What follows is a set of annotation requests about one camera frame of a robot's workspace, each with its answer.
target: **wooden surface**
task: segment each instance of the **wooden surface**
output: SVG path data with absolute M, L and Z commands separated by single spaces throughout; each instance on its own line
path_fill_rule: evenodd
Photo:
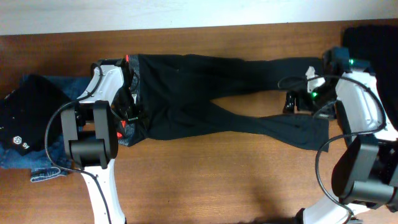
M 359 24 L 398 21 L 320 22 L 170 30 L 132 30 L 0 37 L 0 95 L 24 73 L 87 76 L 90 63 L 125 54 L 202 54 L 270 60 L 319 57 L 340 45 L 341 31 Z M 262 92 L 218 99 L 235 113 L 279 114 L 284 94 Z M 339 134 L 331 123 L 330 136 Z M 328 188 L 345 150 L 334 142 L 321 158 Z M 115 165 L 119 200 L 128 223 L 237 223 L 290 217 L 323 196 L 314 151 L 267 136 L 218 133 L 174 141 L 147 139 L 120 147 Z M 386 208 L 359 216 L 366 223 L 397 223 Z M 78 174 L 32 184 L 28 170 L 0 170 L 1 223 L 93 223 Z

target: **white logo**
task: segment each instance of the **white logo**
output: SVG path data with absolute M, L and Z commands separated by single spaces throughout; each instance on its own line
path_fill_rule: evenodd
M 22 147 L 23 147 L 24 149 L 28 149 L 28 148 L 29 148 L 29 146 L 26 144 L 26 142 L 24 142 L 24 143 L 22 144 Z
M 22 138 L 19 136 L 15 136 L 13 137 L 12 141 L 14 142 L 14 144 L 20 144 L 22 143 Z

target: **black garment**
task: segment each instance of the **black garment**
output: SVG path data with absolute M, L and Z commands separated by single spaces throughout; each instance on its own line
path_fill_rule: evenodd
M 70 101 L 44 77 L 31 75 L 22 86 L 0 100 L 0 141 L 21 155 L 42 150 L 44 132 L 51 115 Z M 54 121 L 50 142 L 60 134 L 60 120 Z
M 309 66 L 322 73 L 317 58 L 246 62 L 199 55 L 131 55 L 130 66 L 140 77 L 139 103 L 149 119 L 147 126 L 143 122 L 136 125 L 134 142 L 237 131 L 318 149 L 328 139 L 326 120 L 287 114 L 252 118 L 210 102 L 223 96 L 277 90 L 281 78 L 305 75 Z
M 349 56 L 369 60 L 376 72 L 377 91 L 383 107 L 398 129 L 398 27 L 363 26 L 346 29 L 343 46 Z

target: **white backdrop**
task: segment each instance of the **white backdrop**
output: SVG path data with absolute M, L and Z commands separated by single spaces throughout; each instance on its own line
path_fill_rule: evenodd
M 0 35 L 398 17 L 398 0 L 0 0 Z

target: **black cloth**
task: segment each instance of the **black cloth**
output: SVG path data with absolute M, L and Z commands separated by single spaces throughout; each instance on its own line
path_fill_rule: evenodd
M 135 55 L 130 61 L 140 77 L 139 103 L 149 121 L 148 125 L 138 122 L 134 143 L 144 138 L 169 140 L 237 131 L 266 134 L 314 150 L 328 139 L 327 120 L 304 114 L 253 118 L 233 114 L 210 101 L 277 90 L 281 78 L 305 75 L 309 66 L 322 74 L 322 62 L 317 58 L 244 61 L 199 55 Z
M 44 132 L 53 113 L 69 97 L 44 77 L 31 75 L 22 86 L 0 100 L 0 141 L 21 155 L 42 150 Z M 50 142 L 61 132 L 56 119 Z
M 346 29 L 343 46 L 351 58 L 369 60 L 376 72 L 383 107 L 398 129 L 398 27 L 362 26 Z

